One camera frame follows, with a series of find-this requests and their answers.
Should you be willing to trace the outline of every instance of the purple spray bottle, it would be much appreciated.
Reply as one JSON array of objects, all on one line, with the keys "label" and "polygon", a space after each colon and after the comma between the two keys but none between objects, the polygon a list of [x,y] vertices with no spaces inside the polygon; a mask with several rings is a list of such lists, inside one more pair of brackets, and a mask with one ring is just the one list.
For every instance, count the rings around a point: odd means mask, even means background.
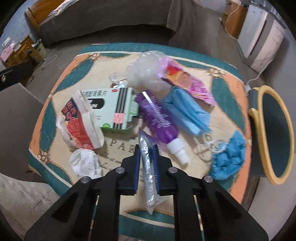
[{"label": "purple spray bottle", "polygon": [[136,101],[145,113],[148,126],[159,140],[166,144],[168,150],[180,160],[182,165],[188,163],[189,159],[184,144],[178,138],[178,128],[152,91],[142,91],[136,97]]}]

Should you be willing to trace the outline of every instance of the power cord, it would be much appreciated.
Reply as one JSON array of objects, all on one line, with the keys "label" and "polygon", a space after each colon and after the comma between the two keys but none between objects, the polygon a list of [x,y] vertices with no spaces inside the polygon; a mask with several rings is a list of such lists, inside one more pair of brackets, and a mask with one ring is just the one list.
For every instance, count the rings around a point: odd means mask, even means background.
[{"label": "power cord", "polygon": [[[48,64],[45,64],[45,63],[46,63],[46,60],[50,60],[50,59],[53,58],[53,57],[54,57],[54,59],[53,59],[52,61],[50,61]],[[51,62],[53,62],[56,58],[57,58],[57,55],[56,55],[56,54],[53,55],[53,56],[51,56],[50,58],[44,58],[44,59],[43,59],[44,62],[43,62],[43,65],[42,65],[42,70],[43,70],[47,65],[49,65]]]},{"label": "power cord", "polygon": [[264,70],[267,68],[267,66],[268,66],[268,65],[274,60],[274,58],[275,58],[275,55],[272,57],[272,59],[271,59],[270,61],[268,61],[268,63],[267,63],[267,64],[265,65],[265,67],[259,72],[259,74],[257,75],[256,78],[247,81],[246,85],[244,86],[244,92],[246,93],[246,95],[248,95],[249,92],[250,92],[250,90],[251,90],[251,87],[250,87],[250,83],[251,83],[251,81],[259,79],[259,77],[261,76],[261,74],[263,73],[263,71],[264,71]]},{"label": "power cord", "polygon": [[229,20],[229,17],[230,17],[232,14],[234,14],[234,13],[239,9],[239,6],[240,6],[241,4],[242,4],[242,2],[241,2],[241,1],[238,1],[238,3],[237,3],[237,8],[236,8],[234,11],[232,11],[230,14],[228,14],[228,17],[227,17],[227,19],[226,19],[226,21],[225,21],[225,24],[224,24],[224,27],[225,27],[225,31],[226,31],[226,33],[227,33],[231,38],[235,39],[236,41],[237,41],[237,39],[236,39],[235,37],[233,37],[232,35],[230,35],[230,33],[227,31],[226,24],[227,24],[227,22],[228,22],[228,20]]}]

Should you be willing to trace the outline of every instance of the crumpled tissue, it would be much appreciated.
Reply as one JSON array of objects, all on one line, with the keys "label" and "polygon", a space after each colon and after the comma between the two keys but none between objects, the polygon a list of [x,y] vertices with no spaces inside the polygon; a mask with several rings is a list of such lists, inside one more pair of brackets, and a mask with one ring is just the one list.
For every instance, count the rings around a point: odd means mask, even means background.
[{"label": "crumpled tissue", "polygon": [[79,177],[89,176],[91,179],[102,176],[99,159],[93,150],[78,149],[70,157],[70,164]]}]

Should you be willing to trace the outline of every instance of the crumpled blue plastic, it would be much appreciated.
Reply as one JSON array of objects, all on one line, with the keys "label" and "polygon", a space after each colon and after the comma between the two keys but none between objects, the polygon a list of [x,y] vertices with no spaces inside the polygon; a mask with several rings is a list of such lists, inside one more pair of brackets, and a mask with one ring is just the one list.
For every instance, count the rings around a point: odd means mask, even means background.
[{"label": "crumpled blue plastic", "polygon": [[215,180],[225,180],[236,174],[245,160],[246,141],[242,134],[235,131],[225,151],[212,154],[213,164],[209,175]]},{"label": "crumpled blue plastic", "polygon": [[161,103],[169,111],[176,125],[188,134],[199,136],[211,131],[210,114],[204,111],[185,90],[172,87]]}]

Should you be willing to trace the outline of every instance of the trash can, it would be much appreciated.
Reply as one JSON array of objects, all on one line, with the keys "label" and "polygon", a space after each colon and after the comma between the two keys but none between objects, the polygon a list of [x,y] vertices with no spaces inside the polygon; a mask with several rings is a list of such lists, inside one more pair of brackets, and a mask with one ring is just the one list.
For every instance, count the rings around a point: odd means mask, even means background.
[{"label": "trash can", "polygon": [[288,110],[278,93],[264,85],[250,91],[248,113],[252,130],[250,175],[282,184],[294,160],[294,131]]},{"label": "trash can", "polygon": [[[44,45],[43,43],[41,42],[41,39],[37,40],[34,44],[32,44],[32,47],[34,49],[36,49],[38,51],[38,53],[40,54],[40,56],[44,59],[47,55],[47,51],[46,49],[44,48]],[[31,50],[28,50],[27,52],[28,54],[30,54],[30,56],[34,58],[34,56],[32,55],[32,51]]]}]

